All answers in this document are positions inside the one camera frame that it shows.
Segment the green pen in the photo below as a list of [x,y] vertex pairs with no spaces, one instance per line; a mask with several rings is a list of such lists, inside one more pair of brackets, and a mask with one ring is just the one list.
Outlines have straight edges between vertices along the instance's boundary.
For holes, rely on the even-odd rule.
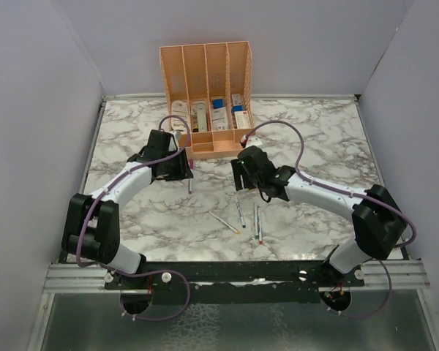
[[258,240],[258,206],[254,203],[254,228],[255,228],[255,239]]

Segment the blue pen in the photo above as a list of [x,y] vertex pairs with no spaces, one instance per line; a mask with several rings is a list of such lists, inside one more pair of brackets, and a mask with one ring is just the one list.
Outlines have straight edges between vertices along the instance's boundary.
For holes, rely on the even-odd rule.
[[237,198],[236,193],[234,194],[234,200],[235,200],[235,204],[236,204],[237,211],[238,211],[238,214],[239,214],[239,218],[240,218],[240,221],[241,221],[241,226],[242,226],[242,228],[246,228],[247,225],[246,225],[246,222],[245,222],[245,219],[244,219],[244,215],[242,213],[242,209],[241,209],[241,206],[240,206],[240,203],[239,203],[239,199]]

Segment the yellow pen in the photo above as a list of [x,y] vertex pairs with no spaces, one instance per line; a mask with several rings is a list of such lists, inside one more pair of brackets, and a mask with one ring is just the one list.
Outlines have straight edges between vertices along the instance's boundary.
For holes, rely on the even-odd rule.
[[225,221],[224,219],[220,218],[219,216],[217,216],[216,214],[212,213],[211,211],[209,211],[209,214],[215,218],[217,221],[219,221],[220,223],[222,223],[224,226],[226,226],[229,230],[231,230],[232,232],[234,232],[235,234],[240,234],[240,231],[238,229],[236,229],[233,225],[229,224],[227,221]]

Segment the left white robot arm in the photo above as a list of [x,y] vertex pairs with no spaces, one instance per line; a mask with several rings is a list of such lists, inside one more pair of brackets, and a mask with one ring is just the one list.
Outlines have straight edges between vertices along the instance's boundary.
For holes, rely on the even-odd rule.
[[179,140],[178,132],[151,130],[147,144],[127,160],[114,179],[89,195],[73,195],[62,250],[120,271],[128,287],[142,287],[147,278],[143,267],[146,257],[121,243],[120,210],[155,181],[193,177],[187,152],[179,146]]

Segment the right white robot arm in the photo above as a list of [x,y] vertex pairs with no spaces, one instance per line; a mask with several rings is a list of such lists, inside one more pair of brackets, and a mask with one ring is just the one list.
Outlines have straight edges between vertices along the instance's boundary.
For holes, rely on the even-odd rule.
[[296,167],[275,167],[257,146],[242,150],[231,167],[236,190],[257,189],[267,203],[277,198],[313,205],[353,225],[353,238],[338,245],[321,266],[323,281],[331,286],[368,260],[385,260],[409,225],[389,191],[377,184],[354,190],[319,181]]

